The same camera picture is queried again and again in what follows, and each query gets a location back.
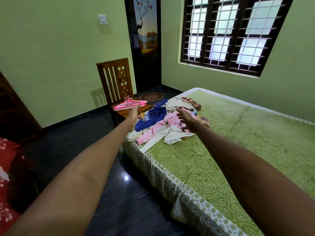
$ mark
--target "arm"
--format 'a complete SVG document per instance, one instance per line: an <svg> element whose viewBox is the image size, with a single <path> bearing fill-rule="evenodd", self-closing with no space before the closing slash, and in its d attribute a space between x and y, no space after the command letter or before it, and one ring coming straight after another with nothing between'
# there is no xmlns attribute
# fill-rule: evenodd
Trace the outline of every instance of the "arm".
<svg viewBox="0 0 315 236"><path fill-rule="evenodd" d="M136 119L137 107L114 130L77 155L6 235L83 235L119 148Z"/></svg>
<svg viewBox="0 0 315 236"><path fill-rule="evenodd" d="M218 164L236 198L265 235L315 235L315 200L268 162L177 109Z"/></svg>

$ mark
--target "hand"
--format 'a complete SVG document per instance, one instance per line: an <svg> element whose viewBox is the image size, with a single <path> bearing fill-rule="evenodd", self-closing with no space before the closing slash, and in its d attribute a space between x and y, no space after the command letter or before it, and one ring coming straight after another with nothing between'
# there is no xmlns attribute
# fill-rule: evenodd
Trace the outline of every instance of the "hand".
<svg viewBox="0 0 315 236"><path fill-rule="evenodd" d="M128 121L130 122L130 130L129 131L133 131L135 129L135 125L137 122L137 116L138 116L138 110L139 110L139 104L132 108L129 112L128 112Z"/></svg>
<svg viewBox="0 0 315 236"><path fill-rule="evenodd" d="M188 129L190 132L195 133L195 123L198 121L194 119L189 112L183 110L183 108L176 108L176 111L178 111L178 118L181 119L180 122L186 124L186 127L182 129Z"/></svg>

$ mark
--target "window sill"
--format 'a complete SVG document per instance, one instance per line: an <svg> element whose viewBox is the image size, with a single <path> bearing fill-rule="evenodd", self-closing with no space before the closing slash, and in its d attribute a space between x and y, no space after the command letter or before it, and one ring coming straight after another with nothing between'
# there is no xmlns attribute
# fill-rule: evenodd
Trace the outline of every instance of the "window sill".
<svg viewBox="0 0 315 236"><path fill-rule="evenodd" d="M193 67L199 67L199 68L203 68L203 69L210 69L210 70L220 71L220 72L224 72L224 73L229 73L229 74L234 74L234 75L241 75L241 76L245 76L245 77L259 79L259 77L254 76L254 75L246 75L246 74L236 73L236 72L232 72L232 71L226 71L226 70L221 70L221 69L209 68L209 67L205 67L205 66L201 66L201 65L187 64L187 63L183 63L183 62L179 62L179 63L180 64L184 64L184 65L190 65L190 66L193 66Z"/></svg>

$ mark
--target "pile of clothes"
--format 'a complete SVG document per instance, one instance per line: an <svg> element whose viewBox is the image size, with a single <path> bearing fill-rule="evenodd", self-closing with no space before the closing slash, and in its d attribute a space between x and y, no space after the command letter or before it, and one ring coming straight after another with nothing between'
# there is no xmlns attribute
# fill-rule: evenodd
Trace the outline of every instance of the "pile of clothes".
<svg viewBox="0 0 315 236"><path fill-rule="evenodd" d="M209 126L208 119L197 115L197 110L201 105L191 98L172 98L162 99L157 105L147 113L138 115L139 121L136 123L135 130L128 136L128 141L136 142L138 145L146 143L140 151L142 153L150 149L160 139L166 144L174 144L193 136L189 130L182 130L186 125L180 122L176 111L177 107L189 112L194 119Z"/></svg>

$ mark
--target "chair backrest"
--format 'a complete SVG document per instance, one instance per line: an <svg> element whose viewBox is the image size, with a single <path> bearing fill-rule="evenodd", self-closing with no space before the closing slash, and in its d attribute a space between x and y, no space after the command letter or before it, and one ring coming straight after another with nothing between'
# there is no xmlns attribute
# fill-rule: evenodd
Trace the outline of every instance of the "chair backrest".
<svg viewBox="0 0 315 236"><path fill-rule="evenodd" d="M96 66L109 105L122 102L126 97L134 97L128 58L97 63Z"/></svg>

